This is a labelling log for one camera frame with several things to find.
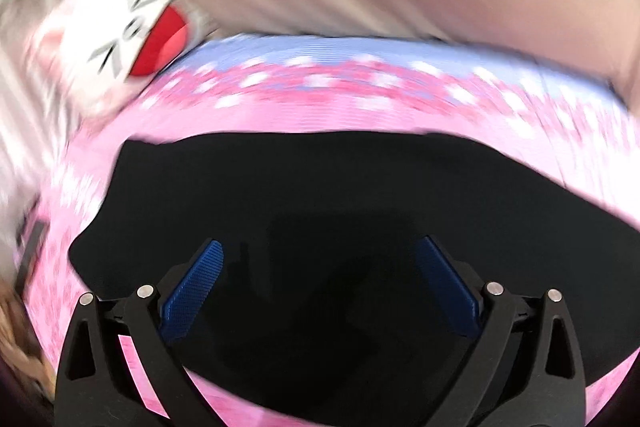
bed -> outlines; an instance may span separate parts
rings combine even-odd
[[[15,229],[50,222],[26,304],[57,365],[71,313],[86,287],[66,258],[94,219],[118,150],[129,137],[172,142],[210,132],[442,131],[515,158],[640,229],[640,128],[603,83],[516,54],[440,43],[241,34],[203,44],[155,79],[97,134],[42,78],[20,71],[16,28],[59,0],[4,0],[0,92],[2,274],[15,275]],[[145,404],[162,413],[130,342],[122,345]],[[638,352],[587,389],[587,419],[611,399]],[[246,403],[193,375],[229,425],[306,425]]]

red mouth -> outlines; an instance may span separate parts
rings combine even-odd
[[[173,6],[168,6],[140,49],[130,76],[158,73],[182,53],[187,42],[187,23]]]

black cloth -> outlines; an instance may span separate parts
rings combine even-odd
[[[640,345],[640,234],[442,134],[128,141],[69,257],[92,291],[119,298],[219,240],[225,267],[177,346],[182,362],[285,413],[403,426],[433,405],[468,347],[446,332],[415,266],[426,234],[512,293],[560,289],[589,383]]]

mattress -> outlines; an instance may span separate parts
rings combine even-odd
[[[54,366],[86,291],[66,254],[100,209],[125,140],[326,130],[469,137],[640,229],[640,129],[606,86],[521,57],[437,43],[247,35],[211,41],[159,75],[100,132],[81,129],[42,186],[36,215],[50,221],[50,231],[26,302]],[[121,340],[146,405],[162,413],[130,339]],[[588,419],[637,354],[587,389]],[[192,378],[231,426],[305,425]]]

pink tongue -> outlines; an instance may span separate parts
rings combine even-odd
[[[174,60],[174,58],[177,57],[184,49],[186,44],[187,27],[183,26],[168,39],[162,48],[160,48],[158,58],[156,60],[156,71],[161,70],[167,66],[169,62]]]

